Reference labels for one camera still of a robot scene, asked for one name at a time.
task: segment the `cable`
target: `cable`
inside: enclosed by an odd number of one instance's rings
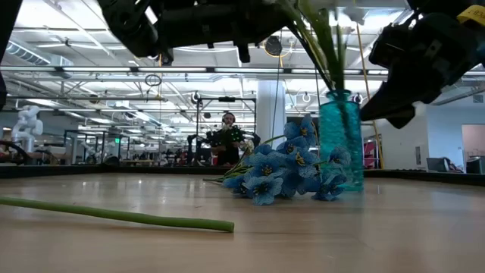
[[[280,41],[282,37],[283,37],[283,29],[280,30]],[[278,72],[276,74],[276,96],[274,97],[273,130],[271,131],[271,138],[274,137],[274,122],[276,121],[276,106],[278,103],[278,91],[279,91],[278,87],[280,87],[280,68],[281,68],[281,58],[278,60]]]

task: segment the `artificial flower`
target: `artificial flower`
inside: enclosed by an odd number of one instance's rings
[[[251,177],[278,177],[282,175],[284,169],[281,168],[281,161],[281,157],[276,152],[269,155],[252,155],[250,164],[253,167],[246,172],[246,181]]]
[[[308,145],[315,146],[317,144],[315,128],[310,114],[305,115],[300,125],[294,122],[285,124],[284,135],[288,140],[295,139],[296,137],[304,137]]]
[[[344,184],[347,181],[347,177],[344,174],[333,173],[327,171],[321,175],[321,185],[319,191],[312,196],[312,199],[332,201],[343,192]]]
[[[257,146],[255,148],[254,152],[251,155],[248,155],[244,158],[244,165],[252,166],[253,165],[253,159],[255,159],[256,155],[260,155],[260,154],[261,155],[269,155],[272,152],[274,152],[274,150],[268,144],[263,144],[263,145]]]
[[[283,178],[278,177],[251,177],[242,184],[248,196],[252,197],[252,203],[257,206],[270,205],[274,202],[274,197],[281,193]]]
[[[222,185],[233,190],[234,194],[246,195],[246,188],[243,186],[244,174],[224,179]]]
[[[282,154],[290,154],[296,149],[296,147],[301,149],[310,148],[305,138],[303,136],[298,136],[292,140],[287,140],[278,145],[276,151]]]
[[[285,162],[288,168],[297,170],[301,177],[312,177],[317,174],[318,157],[306,149],[296,148],[289,155],[285,155]]]

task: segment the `table surface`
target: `table surface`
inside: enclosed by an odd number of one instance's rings
[[[257,207],[193,175],[0,180],[0,195],[234,221],[234,234],[0,206],[0,272],[483,272],[485,188],[367,179]]]

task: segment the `vase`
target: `vase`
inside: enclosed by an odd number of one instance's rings
[[[349,101],[350,94],[348,90],[329,92],[327,98],[330,101],[320,105],[320,158],[321,161],[328,162],[331,152],[336,147],[345,148],[350,154],[349,164],[338,165],[329,162],[322,168],[338,168],[347,177],[341,187],[345,191],[359,192],[364,188],[361,120],[359,104]]]

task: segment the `cut stem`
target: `cut stem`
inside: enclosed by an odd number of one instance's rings
[[[155,224],[167,227],[178,228],[201,228],[216,231],[234,232],[234,223],[228,221],[196,219],[196,218],[174,218],[147,215],[135,212],[119,212],[110,209],[96,209],[85,206],[73,206],[57,204],[53,202],[41,202],[28,199],[0,197],[0,205],[19,206],[23,208],[42,209],[53,212],[66,212],[78,215],[129,221],[141,224]]]

